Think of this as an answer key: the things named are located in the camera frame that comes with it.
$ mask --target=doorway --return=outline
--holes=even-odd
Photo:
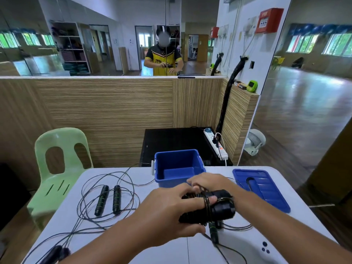
[[[190,35],[188,38],[188,61],[197,61],[199,35]]]
[[[90,32],[94,45],[93,51],[96,53],[101,70],[99,75],[117,75],[109,27],[107,25],[90,25]]]
[[[148,49],[154,45],[152,26],[134,26],[141,76],[153,76],[153,69],[144,66]]]

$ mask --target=window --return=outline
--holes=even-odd
[[[330,37],[323,54],[352,57],[352,33],[334,34]]]
[[[42,34],[42,38],[46,46],[55,46],[54,40],[52,39],[51,35]]]
[[[16,36],[11,32],[0,33],[0,47],[2,48],[18,48],[20,43]]]
[[[305,36],[301,36],[301,35],[293,36],[291,43],[288,46],[287,52],[309,54],[312,52],[318,37],[319,37],[319,34],[305,35]]]
[[[148,37],[150,37],[150,34],[148,33],[140,33],[138,35],[139,37],[139,45],[142,46],[142,47],[149,47],[149,42],[148,42]]]
[[[37,35],[33,33],[22,33],[22,36],[26,41],[27,45],[41,46],[41,43],[39,42]]]

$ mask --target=fire alarm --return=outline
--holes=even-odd
[[[217,38],[218,37],[219,27],[212,27],[210,31],[210,38]]]
[[[261,12],[256,33],[274,33],[279,29],[283,8],[271,8]]]

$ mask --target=white fan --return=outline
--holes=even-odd
[[[264,134],[257,129],[249,130],[244,150],[251,156],[256,155],[263,145],[265,145],[266,138]]]

